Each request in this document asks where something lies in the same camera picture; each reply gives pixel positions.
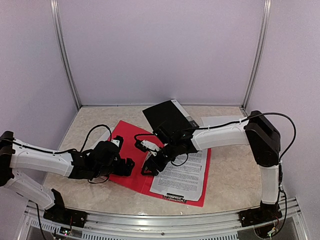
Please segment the red clip file folder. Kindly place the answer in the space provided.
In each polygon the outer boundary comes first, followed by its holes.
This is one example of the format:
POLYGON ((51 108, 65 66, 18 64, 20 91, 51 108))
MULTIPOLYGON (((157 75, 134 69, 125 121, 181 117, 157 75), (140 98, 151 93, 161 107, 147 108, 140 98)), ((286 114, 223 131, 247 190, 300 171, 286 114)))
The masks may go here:
MULTIPOLYGON (((115 129, 113 130, 112 134, 116 136, 121 136, 124 139, 124 143, 120 150, 120 156, 122 158, 130 158, 135 162, 135 167, 132 170, 131 176, 117 176, 111 175, 109 180, 114 182, 120 186, 126 187, 130 190, 133 190, 137 193, 163 199, 162 195, 150 192, 150 188, 153 182, 153 176, 144 176, 141 174, 141 170, 143 167, 143 163, 146 158, 150 155, 147 152, 142 152, 135 147, 135 139, 134 136, 136 134, 147 134, 148 132, 142 128, 139 128, 135 125, 127 123, 125 121, 119 121, 116 125, 115 129)), ((177 202, 185 205, 195 206, 195 207, 203 207, 205 202, 205 195, 208 183, 208 175, 209 175, 209 168, 210 168, 210 158, 208 159, 208 167, 207 167, 207 180, 204 183, 204 189, 202 192, 202 196, 199 201, 187 201, 186 203, 177 202)))

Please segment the metal folder clip bottom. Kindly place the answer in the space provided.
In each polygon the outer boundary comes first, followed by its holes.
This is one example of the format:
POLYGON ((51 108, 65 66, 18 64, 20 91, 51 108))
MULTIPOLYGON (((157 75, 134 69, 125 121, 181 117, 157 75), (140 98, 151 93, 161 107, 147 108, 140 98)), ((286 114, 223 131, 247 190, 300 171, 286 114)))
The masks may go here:
POLYGON ((183 195, 177 195, 177 194, 173 194, 173 193, 164 194, 162 196, 162 198, 167 201, 179 202, 179 203, 184 203, 184 204, 187 202, 187 200, 185 199, 185 197, 183 195))

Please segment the printed paper sheet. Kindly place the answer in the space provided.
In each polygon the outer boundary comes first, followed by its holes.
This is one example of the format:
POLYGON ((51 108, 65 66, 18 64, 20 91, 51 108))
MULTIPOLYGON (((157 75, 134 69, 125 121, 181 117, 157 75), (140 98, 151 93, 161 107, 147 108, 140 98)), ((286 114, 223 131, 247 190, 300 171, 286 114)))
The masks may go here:
POLYGON ((174 163, 168 163, 153 178, 150 192, 161 196, 167 193, 181 195, 187 201, 198 202, 208 179, 207 162, 210 156, 209 150, 178 156, 174 163))

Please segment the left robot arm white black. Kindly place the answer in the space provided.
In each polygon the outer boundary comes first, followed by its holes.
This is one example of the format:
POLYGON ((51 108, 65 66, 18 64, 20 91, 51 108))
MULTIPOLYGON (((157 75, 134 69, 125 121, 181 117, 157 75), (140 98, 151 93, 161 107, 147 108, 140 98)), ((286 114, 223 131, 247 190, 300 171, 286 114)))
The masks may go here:
POLYGON ((121 158, 123 138, 99 141, 87 150, 68 149, 53 151, 26 144, 11 131, 0 136, 0 185, 38 204, 46 212, 63 223, 70 218, 62 195, 55 189, 48 189, 29 176, 23 169, 53 173, 68 179, 88 180, 110 175, 129 177, 135 167, 130 158, 121 158))

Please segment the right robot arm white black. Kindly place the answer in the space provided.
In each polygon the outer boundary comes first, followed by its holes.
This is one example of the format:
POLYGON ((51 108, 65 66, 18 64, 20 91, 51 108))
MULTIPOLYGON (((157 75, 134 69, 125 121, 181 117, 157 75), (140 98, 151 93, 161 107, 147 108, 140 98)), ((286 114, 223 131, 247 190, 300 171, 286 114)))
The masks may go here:
POLYGON ((157 176, 168 163, 180 155, 189 155, 216 147, 248 145, 261 172, 262 194, 259 207, 242 211, 242 217, 256 216, 260 222, 282 217, 279 197, 282 183, 281 136, 260 111, 248 117, 215 126, 199 126, 179 110, 159 110, 153 106, 143 110, 152 133, 163 143, 159 149, 143 144, 151 156, 141 173, 157 176))

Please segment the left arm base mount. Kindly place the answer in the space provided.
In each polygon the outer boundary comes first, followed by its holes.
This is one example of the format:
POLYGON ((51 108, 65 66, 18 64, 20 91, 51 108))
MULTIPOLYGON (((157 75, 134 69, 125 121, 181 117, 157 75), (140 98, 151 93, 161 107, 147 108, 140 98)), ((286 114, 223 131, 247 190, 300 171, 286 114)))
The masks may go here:
POLYGON ((43 218, 70 227, 84 228, 88 213, 55 204, 44 211, 43 218))

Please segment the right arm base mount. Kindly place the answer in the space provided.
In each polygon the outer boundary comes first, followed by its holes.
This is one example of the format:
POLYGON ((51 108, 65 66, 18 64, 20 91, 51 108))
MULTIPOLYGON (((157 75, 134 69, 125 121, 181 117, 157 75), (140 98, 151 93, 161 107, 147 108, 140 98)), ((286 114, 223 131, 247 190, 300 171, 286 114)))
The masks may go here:
POLYGON ((283 215, 278 204, 262 204, 256 208, 249 208, 238 213, 242 227, 259 225, 280 219, 283 215))

